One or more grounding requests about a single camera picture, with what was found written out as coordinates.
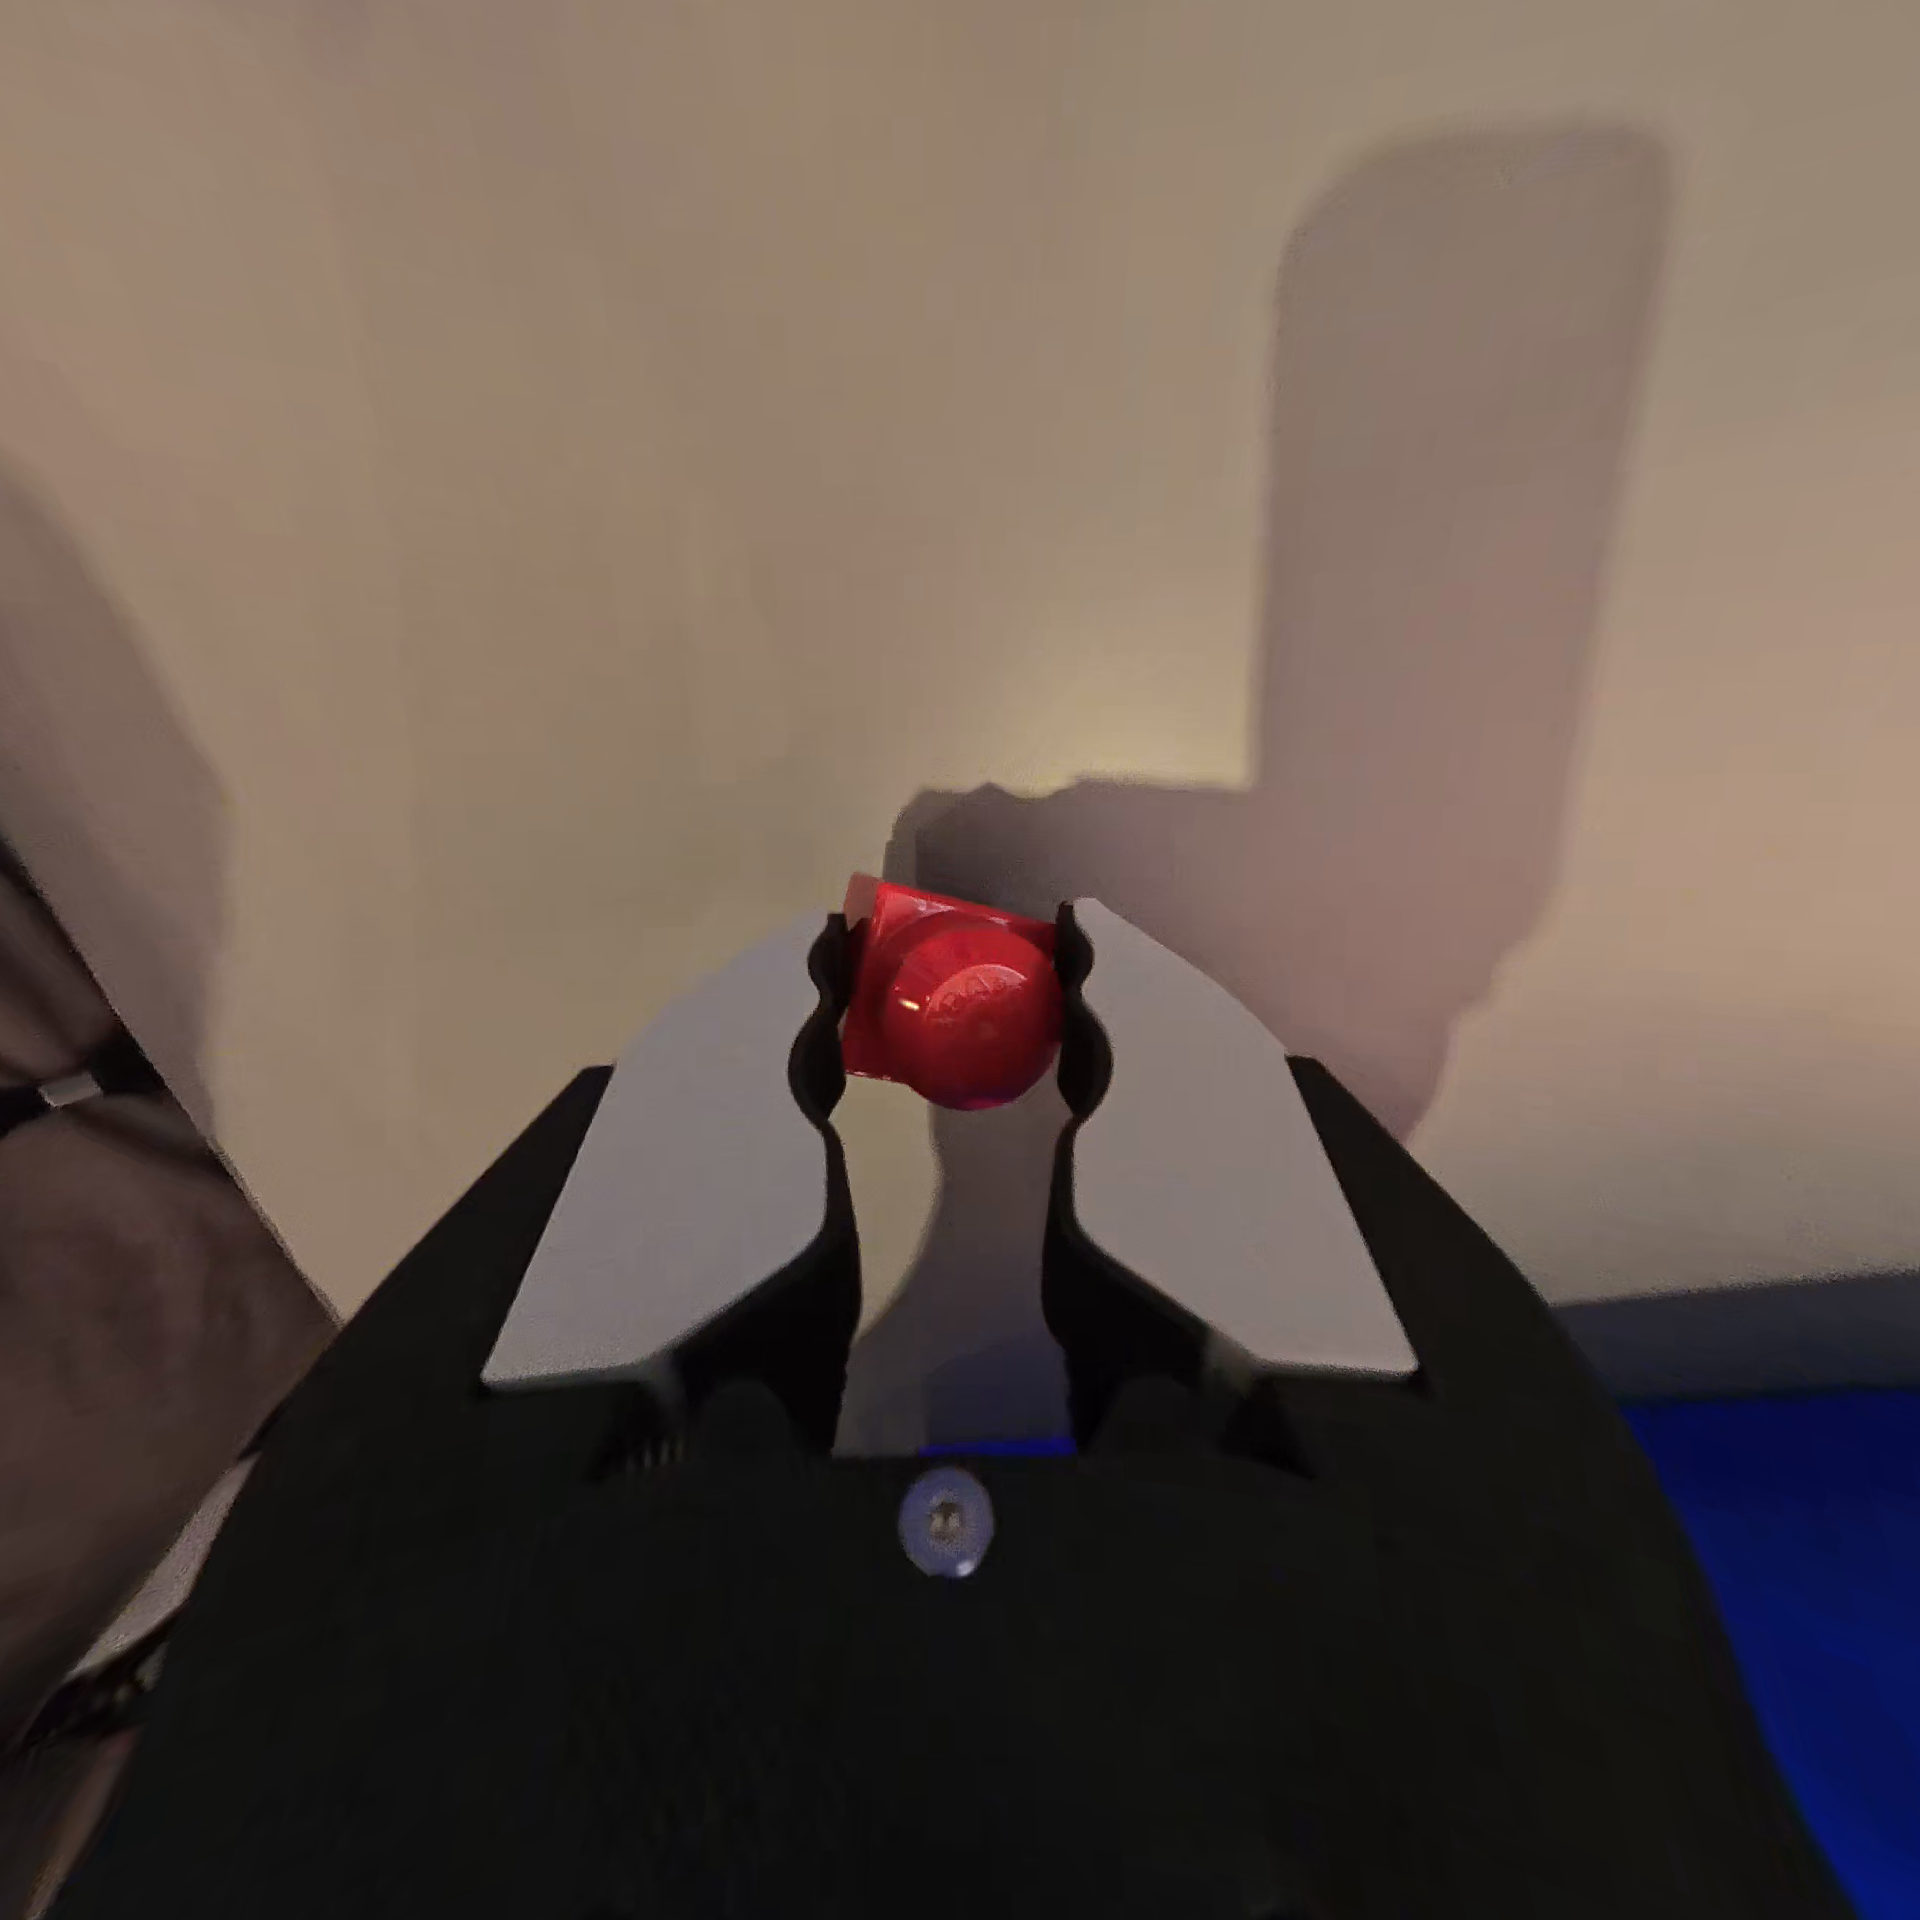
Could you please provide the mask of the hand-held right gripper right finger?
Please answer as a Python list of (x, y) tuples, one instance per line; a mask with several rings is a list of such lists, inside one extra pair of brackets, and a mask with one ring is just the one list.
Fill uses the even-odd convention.
[(1284, 1045), (1096, 898), (1062, 905), (1055, 932), (1068, 1121), (1039, 1298), (1069, 1392), (1139, 1374), (1411, 1381)]

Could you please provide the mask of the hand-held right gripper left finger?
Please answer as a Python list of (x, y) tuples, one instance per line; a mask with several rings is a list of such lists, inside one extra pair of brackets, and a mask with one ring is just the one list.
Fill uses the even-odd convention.
[(492, 1394), (698, 1396), (693, 1345), (846, 1201), (805, 1047), (840, 1069), (844, 915), (801, 917), (664, 1002), (616, 1057), (479, 1371)]

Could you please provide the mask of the red one-stud toy block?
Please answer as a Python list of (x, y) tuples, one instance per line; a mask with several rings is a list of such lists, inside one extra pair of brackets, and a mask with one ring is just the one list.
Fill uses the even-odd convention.
[(987, 1113), (1053, 1069), (1063, 1023), (1055, 925), (868, 875), (850, 879), (841, 917), (852, 984), (840, 1059), (850, 1079)]

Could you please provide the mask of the blue plastic bin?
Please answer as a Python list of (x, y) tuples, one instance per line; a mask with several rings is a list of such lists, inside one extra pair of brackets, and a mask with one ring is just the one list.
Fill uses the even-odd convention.
[(1918, 1915), (1918, 1278), (1568, 1304), (1858, 1916)]

